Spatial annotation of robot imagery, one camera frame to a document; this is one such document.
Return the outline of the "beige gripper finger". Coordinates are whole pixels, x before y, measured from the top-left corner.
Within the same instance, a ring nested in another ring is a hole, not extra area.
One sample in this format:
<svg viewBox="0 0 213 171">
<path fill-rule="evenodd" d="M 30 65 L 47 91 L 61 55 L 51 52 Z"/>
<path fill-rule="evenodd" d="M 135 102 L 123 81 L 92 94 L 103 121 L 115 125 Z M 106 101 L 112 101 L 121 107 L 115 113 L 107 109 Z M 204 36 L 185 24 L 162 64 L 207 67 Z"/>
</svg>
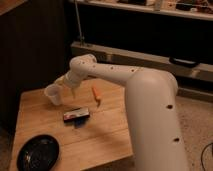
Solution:
<svg viewBox="0 0 213 171">
<path fill-rule="evenodd" d="M 76 88 L 71 88 L 73 98 L 76 98 Z"/>
<path fill-rule="evenodd" d="M 54 83 L 55 84 L 58 84 L 58 85 L 63 85 L 63 84 L 65 84 L 65 76 L 64 75 L 62 75 L 62 76 L 60 76 L 59 78 L 57 78 L 55 81 L 54 81 Z"/>
</svg>

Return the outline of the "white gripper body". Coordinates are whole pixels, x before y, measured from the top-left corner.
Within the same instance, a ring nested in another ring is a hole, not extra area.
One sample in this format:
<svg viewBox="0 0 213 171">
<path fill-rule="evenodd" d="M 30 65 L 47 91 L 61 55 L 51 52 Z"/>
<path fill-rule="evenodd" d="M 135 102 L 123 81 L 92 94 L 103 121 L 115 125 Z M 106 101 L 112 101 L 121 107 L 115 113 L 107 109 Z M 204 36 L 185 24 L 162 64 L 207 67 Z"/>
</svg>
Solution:
<svg viewBox="0 0 213 171">
<path fill-rule="evenodd" d="M 73 71 L 68 71 L 65 74 L 64 82 L 70 88 L 78 88 L 84 78 L 84 75 L 77 74 Z"/>
</svg>

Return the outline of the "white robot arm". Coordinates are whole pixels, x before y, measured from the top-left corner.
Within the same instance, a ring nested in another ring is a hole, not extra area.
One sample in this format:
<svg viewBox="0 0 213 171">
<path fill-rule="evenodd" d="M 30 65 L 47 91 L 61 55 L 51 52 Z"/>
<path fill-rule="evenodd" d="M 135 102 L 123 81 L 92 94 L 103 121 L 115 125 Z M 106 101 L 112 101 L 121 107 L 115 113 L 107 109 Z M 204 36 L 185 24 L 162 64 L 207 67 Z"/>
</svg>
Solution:
<svg viewBox="0 0 213 171">
<path fill-rule="evenodd" d="M 88 76 L 125 88 L 125 110 L 136 171 L 189 171 L 181 134 L 175 77 L 163 70 L 100 64 L 92 54 L 73 58 L 56 79 L 74 89 Z"/>
</svg>

